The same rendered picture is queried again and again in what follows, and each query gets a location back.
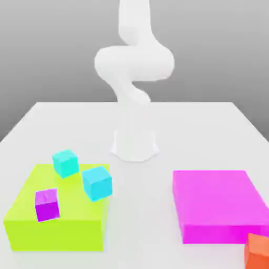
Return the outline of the small purple cube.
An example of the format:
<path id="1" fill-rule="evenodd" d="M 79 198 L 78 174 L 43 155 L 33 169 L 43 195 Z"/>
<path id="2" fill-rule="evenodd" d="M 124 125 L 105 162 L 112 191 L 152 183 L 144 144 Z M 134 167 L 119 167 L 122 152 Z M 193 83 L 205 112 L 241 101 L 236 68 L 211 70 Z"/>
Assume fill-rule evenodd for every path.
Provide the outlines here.
<path id="1" fill-rule="evenodd" d="M 35 212 L 38 222 L 60 217 L 56 188 L 35 192 Z"/>

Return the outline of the small sky blue cube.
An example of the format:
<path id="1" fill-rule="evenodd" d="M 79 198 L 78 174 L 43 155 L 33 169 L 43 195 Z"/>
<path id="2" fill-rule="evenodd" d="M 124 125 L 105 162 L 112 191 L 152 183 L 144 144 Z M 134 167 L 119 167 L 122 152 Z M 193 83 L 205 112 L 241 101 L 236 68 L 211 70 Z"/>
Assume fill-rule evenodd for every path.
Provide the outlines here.
<path id="1" fill-rule="evenodd" d="M 91 202 L 112 195 L 112 177 L 104 166 L 83 171 L 82 183 Z"/>

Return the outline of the large lime green box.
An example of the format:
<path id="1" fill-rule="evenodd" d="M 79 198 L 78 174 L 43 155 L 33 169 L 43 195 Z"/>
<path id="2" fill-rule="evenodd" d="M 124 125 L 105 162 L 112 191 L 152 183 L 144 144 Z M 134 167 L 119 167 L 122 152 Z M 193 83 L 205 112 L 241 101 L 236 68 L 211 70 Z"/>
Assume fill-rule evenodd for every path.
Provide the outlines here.
<path id="1" fill-rule="evenodd" d="M 35 193 L 57 190 L 58 219 L 38 222 Z M 102 251 L 109 198 L 92 202 L 81 173 L 62 179 L 52 164 L 36 164 L 4 217 L 13 251 Z"/>

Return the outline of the small orange cube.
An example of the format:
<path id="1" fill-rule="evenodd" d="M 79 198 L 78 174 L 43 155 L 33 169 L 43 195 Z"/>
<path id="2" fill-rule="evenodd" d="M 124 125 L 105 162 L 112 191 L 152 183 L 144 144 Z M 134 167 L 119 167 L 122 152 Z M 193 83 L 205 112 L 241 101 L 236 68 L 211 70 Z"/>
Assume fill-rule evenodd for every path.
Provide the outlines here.
<path id="1" fill-rule="evenodd" d="M 244 245 L 244 269 L 269 269 L 269 237 L 248 234 Z"/>

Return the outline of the large magenta box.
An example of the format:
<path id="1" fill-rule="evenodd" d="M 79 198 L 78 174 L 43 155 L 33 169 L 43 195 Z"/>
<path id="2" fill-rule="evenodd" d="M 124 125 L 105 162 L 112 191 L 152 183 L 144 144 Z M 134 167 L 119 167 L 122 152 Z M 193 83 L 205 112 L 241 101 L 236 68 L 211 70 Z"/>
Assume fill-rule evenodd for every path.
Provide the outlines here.
<path id="1" fill-rule="evenodd" d="M 242 170 L 175 170 L 172 179 L 184 244 L 243 244 L 269 236 L 269 208 Z"/>

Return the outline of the small turquoise cube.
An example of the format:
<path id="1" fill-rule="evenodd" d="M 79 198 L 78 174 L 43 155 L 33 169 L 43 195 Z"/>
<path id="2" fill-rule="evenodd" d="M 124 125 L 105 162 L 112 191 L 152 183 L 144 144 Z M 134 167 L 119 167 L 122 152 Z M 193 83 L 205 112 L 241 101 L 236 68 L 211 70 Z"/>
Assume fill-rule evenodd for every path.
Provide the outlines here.
<path id="1" fill-rule="evenodd" d="M 62 178 L 79 172 L 78 157 L 71 150 L 64 150 L 53 154 L 55 172 Z"/>

